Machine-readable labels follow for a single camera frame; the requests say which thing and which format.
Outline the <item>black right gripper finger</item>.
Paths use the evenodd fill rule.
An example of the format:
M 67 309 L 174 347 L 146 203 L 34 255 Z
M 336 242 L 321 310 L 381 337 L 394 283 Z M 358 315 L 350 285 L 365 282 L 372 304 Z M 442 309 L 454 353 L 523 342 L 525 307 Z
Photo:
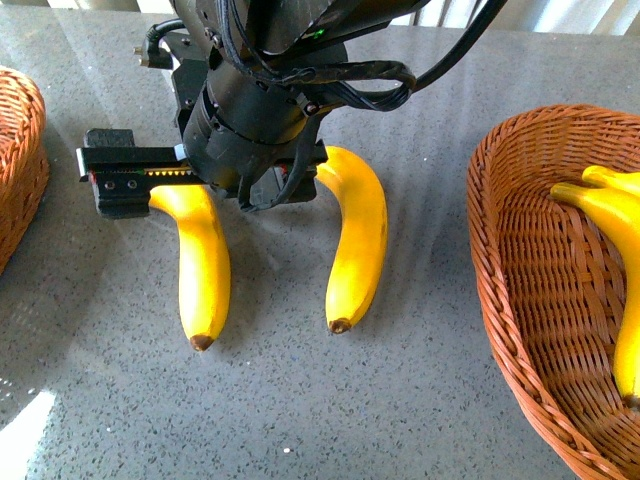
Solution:
M 83 180 L 93 189 L 96 210 L 107 219 L 149 214 L 149 188 L 142 173 L 141 149 L 126 129 L 90 129 L 83 138 Z

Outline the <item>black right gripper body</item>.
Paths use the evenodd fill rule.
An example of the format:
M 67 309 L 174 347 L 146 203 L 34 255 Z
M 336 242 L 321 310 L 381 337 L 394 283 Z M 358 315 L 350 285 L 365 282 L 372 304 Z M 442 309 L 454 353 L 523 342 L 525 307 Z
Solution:
M 80 180 L 91 183 L 97 210 L 149 210 L 151 190 L 159 186 L 205 185 L 186 161 L 183 145 L 175 147 L 93 146 L 77 150 Z M 296 190 L 284 200 L 308 202 L 315 198 L 316 167 L 328 160 L 319 142 Z M 249 187 L 249 200 L 258 209 L 271 208 L 285 182 L 293 178 L 293 163 L 276 163 Z M 215 187 L 232 197 L 231 188 Z

